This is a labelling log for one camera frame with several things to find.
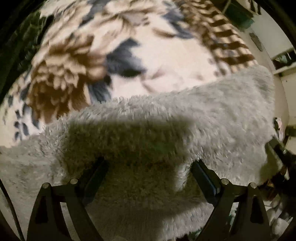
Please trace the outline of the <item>grey fluffy fleece pants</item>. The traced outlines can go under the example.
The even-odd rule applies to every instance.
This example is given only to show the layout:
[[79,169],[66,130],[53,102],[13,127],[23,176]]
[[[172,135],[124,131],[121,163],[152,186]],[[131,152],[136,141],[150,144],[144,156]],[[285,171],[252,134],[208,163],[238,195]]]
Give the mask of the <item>grey fluffy fleece pants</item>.
[[105,240],[170,240],[201,228],[212,206],[190,173],[196,159],[232,183],[263,183],[277,164],[273,75],[256,65],[179,92],[95,104],[1,148],[1,179],[27,228],[41,185],[110,163],[87,212]]

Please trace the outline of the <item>dark green folded garment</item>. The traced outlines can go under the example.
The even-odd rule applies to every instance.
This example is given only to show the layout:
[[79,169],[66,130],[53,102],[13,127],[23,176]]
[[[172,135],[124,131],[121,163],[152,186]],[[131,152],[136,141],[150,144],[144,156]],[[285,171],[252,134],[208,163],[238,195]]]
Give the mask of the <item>dark green folded garment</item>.
[[1,48],[1,95],[30,67],[53,20],[53,15],[41,16],[40,11],[29,14]]

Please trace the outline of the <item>floral cream brown blanket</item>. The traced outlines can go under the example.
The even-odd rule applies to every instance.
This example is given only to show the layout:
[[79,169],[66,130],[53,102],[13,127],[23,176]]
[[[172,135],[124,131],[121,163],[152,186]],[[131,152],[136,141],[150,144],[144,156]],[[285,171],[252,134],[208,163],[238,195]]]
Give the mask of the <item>floral cream brown blanket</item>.
[[211,1],[1,1],[1,48],[36,11],[54,20],[1,95],[1,145],[113,98],[207,84],[257,64]]

